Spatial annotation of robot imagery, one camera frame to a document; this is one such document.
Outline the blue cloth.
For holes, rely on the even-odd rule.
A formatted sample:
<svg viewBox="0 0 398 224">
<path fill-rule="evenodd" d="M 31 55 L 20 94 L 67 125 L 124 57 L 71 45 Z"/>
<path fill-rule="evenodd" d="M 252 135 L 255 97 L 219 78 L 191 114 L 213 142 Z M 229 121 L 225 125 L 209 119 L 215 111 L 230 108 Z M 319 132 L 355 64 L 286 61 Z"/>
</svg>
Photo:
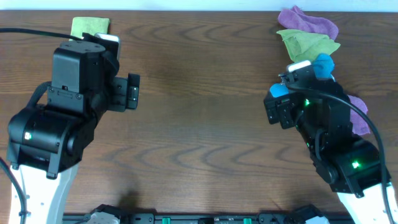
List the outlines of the blue cloth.
<svg viewBox="0 0 398 224">
<path fill-rule="evenodd" d="M 328 54 L 319 54 L 312 62 L 315 76 L 318 80 L 332 79 L 335 81 L 334 76 L 331 74 L 335 68 L 333 59 Z M 288 88 L 284 84 L 273 84 L 270 87 L 270 93 L 274 98 L 284 96 L 289 93 Z"/>
</svg>

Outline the light green cloth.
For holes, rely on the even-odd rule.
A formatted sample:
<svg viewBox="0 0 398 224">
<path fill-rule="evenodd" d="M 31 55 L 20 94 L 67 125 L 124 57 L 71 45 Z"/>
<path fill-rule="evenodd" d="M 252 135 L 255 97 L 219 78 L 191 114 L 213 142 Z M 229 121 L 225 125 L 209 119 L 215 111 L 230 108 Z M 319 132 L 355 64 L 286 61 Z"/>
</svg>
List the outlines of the light green cloth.
<svg viewBox="0 0 398 224">
<path fill-rule="evenodd" d="M 111 20 L 102 17 L 74 17 L 70 35 L 83 37 L 83 33 L 95 35 L 96 33 L 107 34 Z"/>
</svg>

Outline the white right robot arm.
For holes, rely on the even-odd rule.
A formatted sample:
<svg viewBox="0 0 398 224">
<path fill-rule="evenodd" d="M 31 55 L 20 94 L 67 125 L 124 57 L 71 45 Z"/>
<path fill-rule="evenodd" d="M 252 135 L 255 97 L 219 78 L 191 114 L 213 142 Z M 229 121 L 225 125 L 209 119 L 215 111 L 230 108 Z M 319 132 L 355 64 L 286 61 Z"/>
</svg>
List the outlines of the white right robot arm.
<svg viewBox="0 0 398 224">
<path fill-rule="evenodd" d="M 397 223 L 395 190 L 373 122 L 339 83 L 317 78 L 311 65 L 279 76 L 287 92 L 264 98 L 269 123 L 296 128 L 317 174 L 355 223 Z"/>
</svg>

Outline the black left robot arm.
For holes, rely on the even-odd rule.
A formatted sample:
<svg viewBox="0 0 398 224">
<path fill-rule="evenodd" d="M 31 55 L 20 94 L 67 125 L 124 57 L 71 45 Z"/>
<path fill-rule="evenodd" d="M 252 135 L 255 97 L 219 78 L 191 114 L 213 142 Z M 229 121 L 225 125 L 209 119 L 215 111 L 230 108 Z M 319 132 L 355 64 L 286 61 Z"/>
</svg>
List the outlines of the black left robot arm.
<svg viewBox="0 0 398 224">
<path fill-rule="evenodd" d="M 118 36 L 64 35 L 41 83 L 9 124 L 1 167 L 12 184 L 10 223 L 61 223 L 84 149 L 107 111 L 137 108 L 140 77 L 118 76 Z"/>
</svg>

